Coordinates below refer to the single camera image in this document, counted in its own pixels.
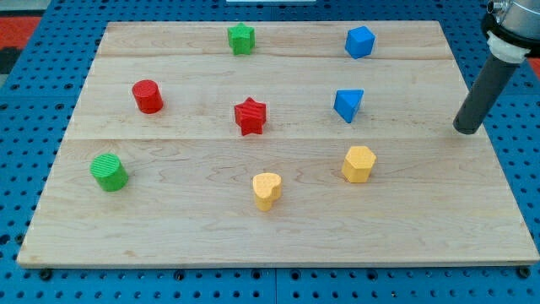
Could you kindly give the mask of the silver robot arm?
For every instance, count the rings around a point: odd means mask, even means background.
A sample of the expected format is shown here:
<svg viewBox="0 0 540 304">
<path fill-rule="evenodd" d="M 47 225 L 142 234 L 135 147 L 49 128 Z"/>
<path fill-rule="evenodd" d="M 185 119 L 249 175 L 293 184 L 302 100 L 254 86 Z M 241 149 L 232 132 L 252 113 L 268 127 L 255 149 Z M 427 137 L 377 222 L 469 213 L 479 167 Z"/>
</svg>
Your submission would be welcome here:
<svg viewBox="0 0 540 304">
<path fill-rule="evenodd" d="M 490 1 L 481 29 L 489 56 L 454 118 L 463 134 L 476 133 L 514 72 L 539 58 L 539 1 Z"/>
</svg>

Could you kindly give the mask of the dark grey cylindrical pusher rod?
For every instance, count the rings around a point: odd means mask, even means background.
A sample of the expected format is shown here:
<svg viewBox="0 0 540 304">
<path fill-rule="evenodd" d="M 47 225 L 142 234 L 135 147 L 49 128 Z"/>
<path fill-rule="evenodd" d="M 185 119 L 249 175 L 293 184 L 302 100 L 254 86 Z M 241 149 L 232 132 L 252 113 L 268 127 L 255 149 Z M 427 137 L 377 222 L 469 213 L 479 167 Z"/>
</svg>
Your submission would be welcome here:
<svg viewBox="0 0 540 304">
<path fill-rule="evenodd" d="M 488 56 L 454 118 L 453 127 L 457 132 L 474 134 L 478 131 L 519 66 L 519 63 L 505 62 L 493 54 Z"/>
</svg>

